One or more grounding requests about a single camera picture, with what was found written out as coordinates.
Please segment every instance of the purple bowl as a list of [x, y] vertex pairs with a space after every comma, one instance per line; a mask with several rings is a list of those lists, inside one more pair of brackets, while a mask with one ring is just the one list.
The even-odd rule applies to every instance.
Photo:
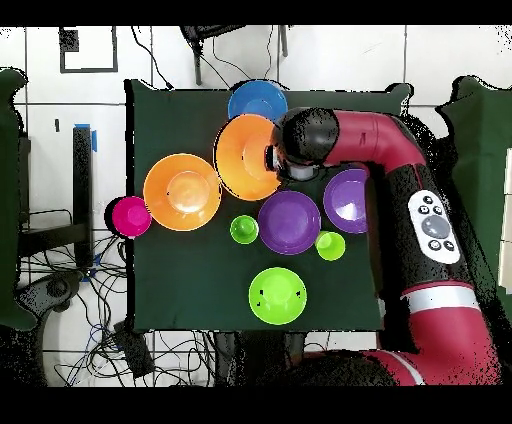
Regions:
[[334, 176], [324, 192], [324, 209], [341, 231], [360, 234], [368, 231], [364, 200], [364, 169], [347, 169]]
[[258, 214], [261, 240], [274, 252], [297, 255], [309, 249], [320, 232], [315, 202], [297, 191], [279, 191]]

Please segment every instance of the blue bowl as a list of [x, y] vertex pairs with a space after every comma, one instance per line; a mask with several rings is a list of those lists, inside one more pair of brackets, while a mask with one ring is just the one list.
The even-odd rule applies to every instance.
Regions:
[[254, 80], [241, 85], [228, 103], [229, 119], [244, 113], [260, 115], [277, 121], [288, 111], [283, 92], [268, 81]]

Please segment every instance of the black stand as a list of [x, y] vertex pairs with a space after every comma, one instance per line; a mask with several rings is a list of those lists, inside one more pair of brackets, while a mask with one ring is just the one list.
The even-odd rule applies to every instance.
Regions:
[[[30, 140], [20, 139], [20, 221], [28, 220], [28, 153]], [[19, 236], [19, 256], [75, 244], [75, 261], [79, 269], [92, 266], [92, 181], [91, 132], [73, 128], [73, 224], [43, 230], [23, 231]]]

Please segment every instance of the pink bowl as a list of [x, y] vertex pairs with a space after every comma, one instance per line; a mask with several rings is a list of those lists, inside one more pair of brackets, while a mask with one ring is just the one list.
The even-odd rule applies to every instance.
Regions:
[[112, 223], [117, 231], [127, 237], [144, 234], [151, 225], [151, 215], [140, 197], [125, 197], [114, 206]]

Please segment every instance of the bowl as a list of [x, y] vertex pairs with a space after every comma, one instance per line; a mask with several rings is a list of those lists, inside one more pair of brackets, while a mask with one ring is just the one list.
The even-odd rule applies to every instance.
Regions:
[[320, 257], [326, 261], [335, 261], [345, 253], [345, 239], [332, 231], [320, 231], [315, 247]]
[[242, 115], [263, 116], [273, 122], [288, 111], [288, 103], [283, 92], [273, 83], [253, 80], [238, 87], [228, 103], [229, 119]]
[[252, 243], [258, 237], [258, 222], [248, 215], [237, 216], [229, 228], [233, 240], [240, 244]]
[[276, 253], [297, 255], [309, 249], [320, 232], [315, 202], [298, 191], [279, 191], [265, 201], [258, 214], [261, 240]]
[[286, 268], [267, 268], [249, 287], [252, 312], [267, 324], [283, 325], [297, 319], [306, 307], [306, 286]]
[[213, 149], [214, 165], [224, 187], [242, 200], [261, 200], [280, 185], [277, 173], [267, 171], [265, 151], [274, 124], [257, 115], [241, 115], [219, 132]]
[[221, 185], [213, 167], [198, 156], [179, 153], [159, 160], [144, 181], [144, 201], [160, 225], [191, 231], [213, 218]]
[[151, 225], [151, 214], [140, 197], [124, 197], [112, 210], [112, 224], [123, 236], [137, 237]]
[[365, 233], [366, 171], [352, 168], [335, 175], [324, 191], [324, 209], [329, 220], [341, 231], [351, 234]]

